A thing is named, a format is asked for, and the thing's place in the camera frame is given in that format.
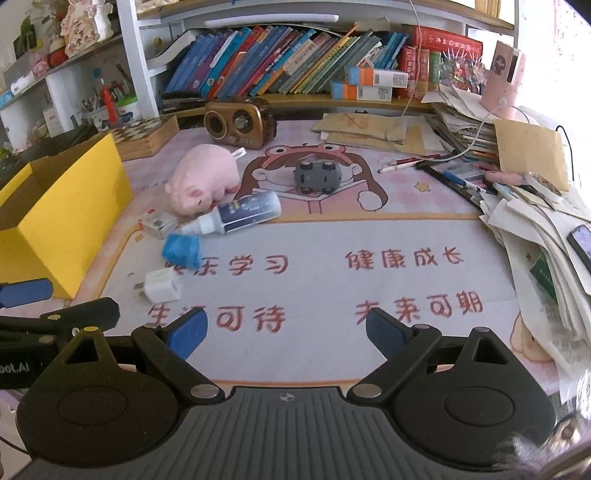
toy car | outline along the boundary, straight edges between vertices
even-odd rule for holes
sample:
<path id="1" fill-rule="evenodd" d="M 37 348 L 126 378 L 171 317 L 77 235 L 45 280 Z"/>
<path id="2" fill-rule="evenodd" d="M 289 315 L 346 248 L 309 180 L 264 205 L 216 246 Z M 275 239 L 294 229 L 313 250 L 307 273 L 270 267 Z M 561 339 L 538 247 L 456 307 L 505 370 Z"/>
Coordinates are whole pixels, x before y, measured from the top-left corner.
<path id="1" fill-rule="evenodd" d="M 342 175 L 333 160 L 318 160 L 315 155 L 308 155 L 295 167 L 295 184 L 304 195 L 313 192 L 330 195 L 340 187 Z"/>

yellow box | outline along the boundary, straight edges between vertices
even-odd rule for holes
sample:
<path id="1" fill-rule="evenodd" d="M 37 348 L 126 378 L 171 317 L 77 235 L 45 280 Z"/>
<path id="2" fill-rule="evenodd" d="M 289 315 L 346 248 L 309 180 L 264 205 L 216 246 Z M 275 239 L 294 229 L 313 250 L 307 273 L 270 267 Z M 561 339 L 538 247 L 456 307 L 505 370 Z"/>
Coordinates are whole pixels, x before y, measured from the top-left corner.
<path id="1" fill-rule="evenodd" d="M 47 277 L 73 298 L 132 197 L 111 134 L 31 162 L 0 191 L 0 283 Z"/>

desk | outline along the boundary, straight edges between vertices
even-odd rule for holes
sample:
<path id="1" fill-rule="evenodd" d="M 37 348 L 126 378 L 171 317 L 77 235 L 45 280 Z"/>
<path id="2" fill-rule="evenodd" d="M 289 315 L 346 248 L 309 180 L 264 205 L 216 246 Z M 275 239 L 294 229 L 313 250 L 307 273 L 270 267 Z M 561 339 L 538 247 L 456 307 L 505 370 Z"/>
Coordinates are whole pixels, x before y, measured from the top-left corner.
<path id="1" fill-rule="evenodd" d="M 166 305 L 152 305 L 133 289 L 147 271 L 164 266 L 163 242 L 138 231 L 137 219 L 149 208 L 167 208 L 164 183 L 187 150 L 210 139 L 204 129 L 181 131 L 155 157 L 126 162 L 136 197 L 72 303 L 113 297 L 122 312 L 113 335 L 204 306 L 209 332 L 189 362 L 226 390 L 349 387 L 384 361 L 363 322 L 378 304 L 444 335 L 489 326 L 546 391 L 556 391 L 554 364 L 520 321 L 506 253 L 476 210 L 422 171 L 378 174 L 385 153 L 321 144 L 313 124 L 280 122 L 271 145 L 239 160 L 237 195 L 283 190 L 284 214 L 267 225 L 203 237 L 202 270 L 179 269 L 183 298 Z M 340 193 L 311 199 L 291 191 L 288 166 L 302 151 L 320 151 L 343 166 Z M 8 314 L 38 316 L 62 305 L 49 300 Z"/>

gray ribbed surface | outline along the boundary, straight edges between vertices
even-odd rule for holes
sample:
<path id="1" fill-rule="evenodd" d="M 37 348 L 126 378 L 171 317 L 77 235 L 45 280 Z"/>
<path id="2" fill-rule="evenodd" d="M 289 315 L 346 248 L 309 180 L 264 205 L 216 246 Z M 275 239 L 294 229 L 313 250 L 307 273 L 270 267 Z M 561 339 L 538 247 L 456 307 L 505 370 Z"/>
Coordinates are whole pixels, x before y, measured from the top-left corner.
<path id="1" fill-rule="evenodd" d="M 155 451 L 132 462 L 81 470 L 36 460 L 14 478 L 530 479 L 517 472 L 461 472 L 438 465 L 410 449 L 394 432 L 382 410 L 351 405 L 337 388 L 245 387 L 237 388 L 232 398 L 221 405 L 193 407 L 173 436 Z"/>

cartoon hand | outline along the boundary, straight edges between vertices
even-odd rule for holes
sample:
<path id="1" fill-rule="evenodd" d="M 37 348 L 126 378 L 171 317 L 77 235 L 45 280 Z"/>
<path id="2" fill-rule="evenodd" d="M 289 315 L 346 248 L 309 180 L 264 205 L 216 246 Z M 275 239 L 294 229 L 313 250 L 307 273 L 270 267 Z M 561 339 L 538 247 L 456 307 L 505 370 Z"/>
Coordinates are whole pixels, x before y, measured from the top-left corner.
<path id="1" fill-rule="evenodd" d="M 366 212 L 375 212 L 376 210 L 380 210 L 382 207 L 382 199 L 379 197 L 379 195 L 374 192 L 370 192 L 369 190 L 359 192 L 357 201 L 361 205 L 361 208 Z"/>

